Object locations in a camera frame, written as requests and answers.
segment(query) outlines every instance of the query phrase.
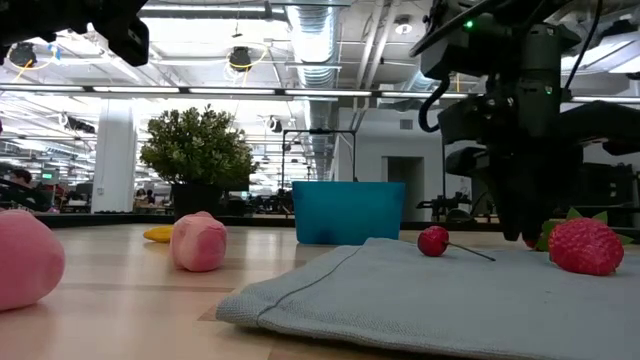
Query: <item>doorway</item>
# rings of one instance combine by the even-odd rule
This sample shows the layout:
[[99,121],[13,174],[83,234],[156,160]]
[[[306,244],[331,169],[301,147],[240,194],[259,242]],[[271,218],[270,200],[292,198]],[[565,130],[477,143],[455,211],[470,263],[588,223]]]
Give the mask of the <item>doorway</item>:
[[424,158],[383,157],[382,169],[383,180],[405,184],[402,221],[424,221],[424,210],[416,209],[424,200]]

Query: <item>red cherry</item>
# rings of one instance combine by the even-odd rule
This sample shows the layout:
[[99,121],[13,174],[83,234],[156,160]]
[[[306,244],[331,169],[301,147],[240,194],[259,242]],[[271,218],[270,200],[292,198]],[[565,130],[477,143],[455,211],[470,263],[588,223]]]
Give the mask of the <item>red cherry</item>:
[[449,232],[440,226],[425,229],[418,238],[418,249],[426,256],[442,256],[449,245]]

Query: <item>black cable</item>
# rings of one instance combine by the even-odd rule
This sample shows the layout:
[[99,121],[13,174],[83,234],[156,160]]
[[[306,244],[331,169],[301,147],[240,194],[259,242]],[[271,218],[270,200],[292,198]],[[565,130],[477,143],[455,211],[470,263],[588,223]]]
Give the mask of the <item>black cable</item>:
[[482,194],[480,194],[480,196],[478,196],[478,198],[476,199],[476,201],[473,202],[473,205],[471,206],[471,212],[469,212],[469,214],[471,216],[475,216],[474,214],[476,213],[476,209],[478,208],[478,205],[480,205],[480,201],[487,196],[487,194],[489,194],[489,191],[485,191]]
[[422,106],[420,106],[420,111],[418,112],[418,124],[420,124],[420,128],[428,133],[434,133],[440,130],[440,124],[436,124],[433,127],[429,126],[429,120],[427,119],[427,113],[429,112],[429,108],[433,103],[435,103],[438,99],[444,95],[445,92],[449,89],[449,85],[451,85],[451,80],[449,77],[444,78],[438,85],[436,91],[429,96],[427,101],[425,101]]
[[593,25],[591,25],[591,30],[589,31],[589,35],[587,36],[587,39],[584,41],[584,45],[582,46],[582,50],[580,51],[578,60],[576,61],[575,65],[573,65],[573,69],[571,69],[571,74],[569,74],[567,83],[564,86],[565,90],[569,90],[569,87],[571,86],[571,82],[573,81],[573,78],[576,76],[576,73],[578,72],[580,63],[582,63],[584,54],[587,53],[587,50],[589,49],[589,44],[591,43],[591,40],[593,39],[593,36],[595,35],[596,30],[598,29],[598,23],[600,22],[600,15],[602,15],[602,7],[603,7],[602,3],[603,3],[603,0],[598,0],[598,5],[596,5],[596,14],[593,17]]

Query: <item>white column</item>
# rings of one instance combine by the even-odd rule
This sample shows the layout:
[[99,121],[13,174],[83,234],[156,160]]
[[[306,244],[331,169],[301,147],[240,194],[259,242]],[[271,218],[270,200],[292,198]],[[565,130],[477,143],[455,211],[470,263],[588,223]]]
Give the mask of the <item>white column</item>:
[[102,101],[91,212],[133,209],[137,123],[130,100]]

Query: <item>wall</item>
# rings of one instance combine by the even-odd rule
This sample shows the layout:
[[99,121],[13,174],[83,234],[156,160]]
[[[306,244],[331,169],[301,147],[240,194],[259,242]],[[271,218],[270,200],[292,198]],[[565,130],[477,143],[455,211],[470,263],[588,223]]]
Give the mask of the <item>wall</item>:
[[385,157],[387,181],[405,184],[405,202],[402,221],[422,221],[424,210],[416,209],[416,204],[424,199],[424,158]]
[[[340,109],[341,129],[351,122],[351,109]],[[435,123],[437,112],[430,114]],[[424,159],[424,199],[430,200],[442,194],[442,155],[440,136],[423,132],[415,120],[413,130],[400,130],[400,119],[417,119],[415,112],[404,114],[394,110],[371,109],[362,122],[356,141],[356,177],[362,182],[379,182],[383,177],[383,157],[419,157]],[[348,147],[340,140],[334,154],[337,181],[351,181],[351,159]],[[459,146],[448,146],[449,153]],[[464,190],[470,194],[471,179],[447,175],[447,196]],[[425,221],[430,220],[431,211],[424,210]]]

